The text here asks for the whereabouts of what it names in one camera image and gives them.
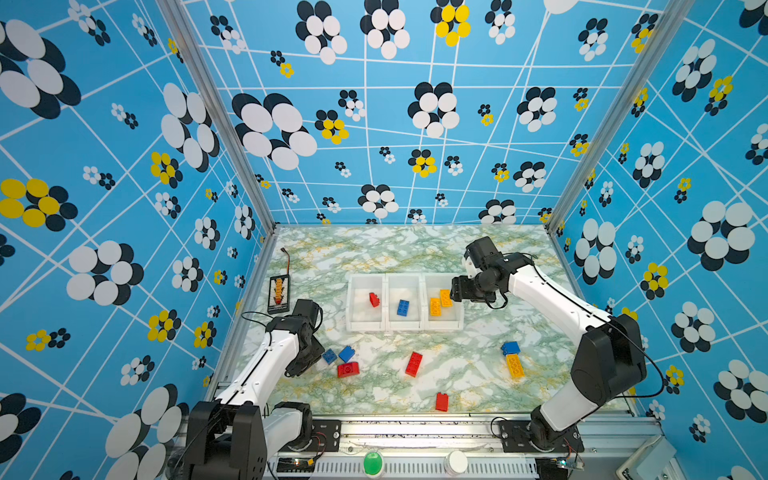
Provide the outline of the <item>white three-compartment container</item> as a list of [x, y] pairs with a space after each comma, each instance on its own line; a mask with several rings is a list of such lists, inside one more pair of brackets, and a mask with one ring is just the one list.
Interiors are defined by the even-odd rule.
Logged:
[[448, 332], [464, 328], [463, 304], [450, 298], [451, 273], [356, 274], [349, 278], [346, 327], [352, 332]]

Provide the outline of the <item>long yellow lego brick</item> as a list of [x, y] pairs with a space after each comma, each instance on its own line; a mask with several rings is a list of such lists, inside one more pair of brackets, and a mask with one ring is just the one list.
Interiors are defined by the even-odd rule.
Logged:
[[520, 379], [525, 376], [525, 372], [517, 354], [509, 354], [505, 356], [505, 362], [513, 379]]

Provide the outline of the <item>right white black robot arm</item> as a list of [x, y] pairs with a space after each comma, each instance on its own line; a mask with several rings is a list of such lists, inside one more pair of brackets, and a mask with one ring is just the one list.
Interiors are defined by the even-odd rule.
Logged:
[[466, 273], [451, 281], [455, 302], [506, 307], [513, 295], [538, 310], [576, 346], [570, 379], [531, 412], [530, 441], [548, 449], [564, 433], [647, 377], [639, 324], [628, 315], [612, 316], [565, 290], [525, 253], [502, 253], [488, 237], [467, 245]]

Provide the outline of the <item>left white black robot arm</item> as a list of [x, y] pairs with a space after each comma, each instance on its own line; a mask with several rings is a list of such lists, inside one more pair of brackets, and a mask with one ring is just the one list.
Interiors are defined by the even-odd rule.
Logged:
[[264, 325], [264, 342], [243, 371], [191, 410], [176, 478], [261, 479], [281, 448], [311, 441], [309, 404], [278, 402], [268, 416], [263, 412], [280, 379], [298, 377], [320, 360], [324, 348], [315, 333], [322, 319], [316, 302], [299, 299], [291, 314]]

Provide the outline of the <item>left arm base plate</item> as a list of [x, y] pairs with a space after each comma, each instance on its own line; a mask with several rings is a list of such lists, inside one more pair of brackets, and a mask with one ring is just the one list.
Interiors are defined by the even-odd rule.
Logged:
[[310, 440], [297, 445], [286, 444], [279, 452], [319, 453], [338, 452], [342, 433], [342, 422], [338, 419], [314, 419]]

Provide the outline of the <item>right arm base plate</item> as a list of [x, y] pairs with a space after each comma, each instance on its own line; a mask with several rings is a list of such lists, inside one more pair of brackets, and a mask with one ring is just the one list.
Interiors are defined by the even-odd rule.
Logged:
[[537, 447], [532, 443], [531, 432], [526, 420], [494, 420], [492, 434], [498, 438], [505, 453], [542, 453], [566, 455], [583, 453], [585, 448], [582, 436], [576, 426], [565, 431], [551, 447]]

